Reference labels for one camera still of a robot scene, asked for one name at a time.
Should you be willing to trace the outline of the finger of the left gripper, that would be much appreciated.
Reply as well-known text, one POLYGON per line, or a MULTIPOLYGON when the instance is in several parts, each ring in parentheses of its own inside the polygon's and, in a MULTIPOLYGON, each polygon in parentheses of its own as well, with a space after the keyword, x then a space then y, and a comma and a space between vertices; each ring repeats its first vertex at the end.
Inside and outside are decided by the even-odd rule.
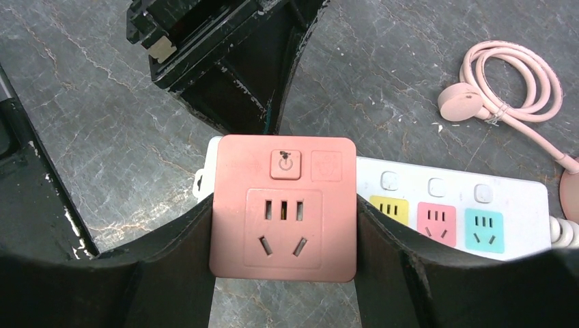
POLYGON ((144 1, 126 37, 152 82, 222 134, 276 135, 302 53, 327 6, 314 1, 144 1))

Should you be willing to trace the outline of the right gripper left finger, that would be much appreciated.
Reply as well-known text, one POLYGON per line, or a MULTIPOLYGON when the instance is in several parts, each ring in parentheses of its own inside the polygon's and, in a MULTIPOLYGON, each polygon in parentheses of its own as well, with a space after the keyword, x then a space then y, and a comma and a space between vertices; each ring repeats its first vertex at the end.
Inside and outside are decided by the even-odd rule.
POLYGON ((207 327, 212 196, 91 260, 1 254, 2 327, 207 327))

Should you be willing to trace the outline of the pink cube socket adapter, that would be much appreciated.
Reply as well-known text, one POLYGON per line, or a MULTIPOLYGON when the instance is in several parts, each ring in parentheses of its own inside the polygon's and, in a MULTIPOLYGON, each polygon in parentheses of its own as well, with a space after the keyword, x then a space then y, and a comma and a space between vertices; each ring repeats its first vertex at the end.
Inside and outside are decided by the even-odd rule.
POLYGON ((218 143, 209 267, 222 278, 351 281, 356 146, 344 137, 227 135, 218 143))

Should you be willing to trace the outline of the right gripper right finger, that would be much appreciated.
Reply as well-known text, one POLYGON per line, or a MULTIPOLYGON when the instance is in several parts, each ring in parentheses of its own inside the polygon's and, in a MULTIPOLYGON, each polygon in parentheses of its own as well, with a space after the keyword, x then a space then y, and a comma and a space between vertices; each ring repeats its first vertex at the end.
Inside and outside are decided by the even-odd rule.
POLYGON ((357 199, 364 327, 577 327, 578 251, 510 262, 433 241, 357 199))

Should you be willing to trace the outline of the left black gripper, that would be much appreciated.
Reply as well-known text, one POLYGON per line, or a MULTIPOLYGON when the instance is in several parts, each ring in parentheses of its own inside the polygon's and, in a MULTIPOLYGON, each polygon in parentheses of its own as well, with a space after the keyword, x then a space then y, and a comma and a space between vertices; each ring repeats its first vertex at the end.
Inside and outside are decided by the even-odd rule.
POLYGON ((63 262, 98 250, 4 71, 1 72, 1 252, 63 262))

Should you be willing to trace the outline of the white multicolour power strip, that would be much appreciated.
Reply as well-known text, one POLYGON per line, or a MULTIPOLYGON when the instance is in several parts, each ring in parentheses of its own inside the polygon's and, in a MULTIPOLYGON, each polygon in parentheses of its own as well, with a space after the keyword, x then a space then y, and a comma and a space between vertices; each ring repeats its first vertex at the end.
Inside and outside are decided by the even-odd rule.
MULTIPOLYGON (((213 138, 196 196, 213 197, 213 138)), ((356 195, 447 247, 508 261, 551 248, 546 187, 538 182, 398 163, 356 154, 356 195)))

